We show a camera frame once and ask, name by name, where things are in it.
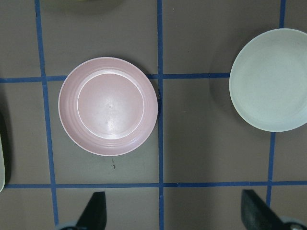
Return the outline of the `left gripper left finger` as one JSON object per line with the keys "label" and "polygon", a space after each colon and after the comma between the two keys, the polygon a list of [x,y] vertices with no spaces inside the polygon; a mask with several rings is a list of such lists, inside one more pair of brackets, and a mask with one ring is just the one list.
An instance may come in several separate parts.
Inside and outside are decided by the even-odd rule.
{"label": "left gripper left finger", "polygon": [[104,230],[106,228],[105,192],[94,192],[76,223],[78,230]]}

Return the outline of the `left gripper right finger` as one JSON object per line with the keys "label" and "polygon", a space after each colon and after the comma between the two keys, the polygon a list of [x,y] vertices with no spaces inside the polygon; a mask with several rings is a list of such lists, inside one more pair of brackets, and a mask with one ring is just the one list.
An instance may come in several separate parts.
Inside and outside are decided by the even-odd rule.
{"label": "left gripper right finger", "polygon": [[242,190],[241,220],[247,230],[283,229],[281,219],[266,205],[254,190]]}

